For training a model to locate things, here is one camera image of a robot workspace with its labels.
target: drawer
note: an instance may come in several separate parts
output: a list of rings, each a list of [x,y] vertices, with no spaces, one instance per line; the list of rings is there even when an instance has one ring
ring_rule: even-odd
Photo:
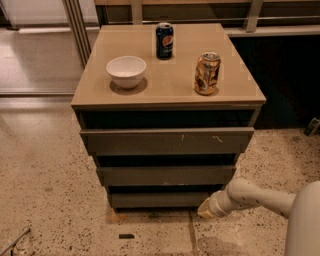
[[[108,195],[112,208],[199,207],[211,193],[121,193]]]
[[[186,186],[227,184],[234,166],[100,167],[103,186]]]
[[[88,154],[179,155],[243,153],[252,127],[82,130]]]

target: dark blue can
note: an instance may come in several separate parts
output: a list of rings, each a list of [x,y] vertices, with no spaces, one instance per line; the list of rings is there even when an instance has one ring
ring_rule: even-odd
[[[161,22],[156,28],[157,58],[167,60],[172,57],[173,27],[170,23]]]

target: speckled floor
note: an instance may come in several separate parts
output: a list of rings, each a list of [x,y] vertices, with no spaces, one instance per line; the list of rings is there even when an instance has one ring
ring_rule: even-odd
[[[264,208],[210,220],[192,210],[114,213],[70,102],[0,99],[0,251],[30,227],[14,255],[283,255],[287,220]],[[235,176],[296,193],[319,179],[319,165],[319,135],[257,130]]]

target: floor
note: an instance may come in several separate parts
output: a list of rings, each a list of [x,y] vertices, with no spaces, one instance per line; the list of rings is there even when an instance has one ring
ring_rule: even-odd
[[[0,30],[1,90],[74,90],[81,72],[70,32]],[[196,209],[115,213],[70,102],[0,98],[0,251],[29,227],[14,255],[283,255],[287,220],[261,207],[214,219]],[[319,165],[318,134],[259,129],[235,176],[297,193],[319,180]]]

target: cabinet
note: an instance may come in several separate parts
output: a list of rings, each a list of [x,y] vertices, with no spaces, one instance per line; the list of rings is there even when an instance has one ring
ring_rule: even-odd
[[[265,102],[219,24],[174,29],[174,57],[162,62],[154,56],[155,26],[102,27],[71,104],[115,209],[199,206],[232,178]],[[223,64],[216,93],[201,96],[193,90],[195,66],[210,47]],[[121,55],[147,62],[133,90],[117,88],[105,72]]]

